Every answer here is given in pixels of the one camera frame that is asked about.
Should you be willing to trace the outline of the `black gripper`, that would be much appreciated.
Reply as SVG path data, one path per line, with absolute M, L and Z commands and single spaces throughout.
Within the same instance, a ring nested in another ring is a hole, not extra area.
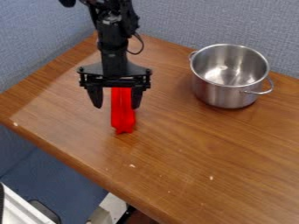
M 104 74 L 100 62 L 80 66 L 77 68 L 78 85 L 88 90 L 88 97 L 92 105 L 100 109 L 102 105 L 102 88 L 132 88 L 130 106 L 132 109 L 140 107 L 142 99 L 142 89 L 150 87 L 152 70 L 126 62 L 122 71 Z

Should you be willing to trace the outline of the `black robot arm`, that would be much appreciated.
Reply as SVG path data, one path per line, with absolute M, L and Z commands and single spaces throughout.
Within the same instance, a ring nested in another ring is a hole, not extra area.
M 104 88 L 129 88 L 130 109 L 140 107 L 142 92 L 150 87 L 152 70 L 130 62 L 126 55 L 138 52 L 128 50 L 128 40 L 136 37 L 138 19 L 132 0 L 58 0 L 65 8 L 80 1 L 88 8 L 92 24 L 97 31 L 100 62 L 80 66 L 78 85 L 86 89 L 96 108 L 102 105 Z

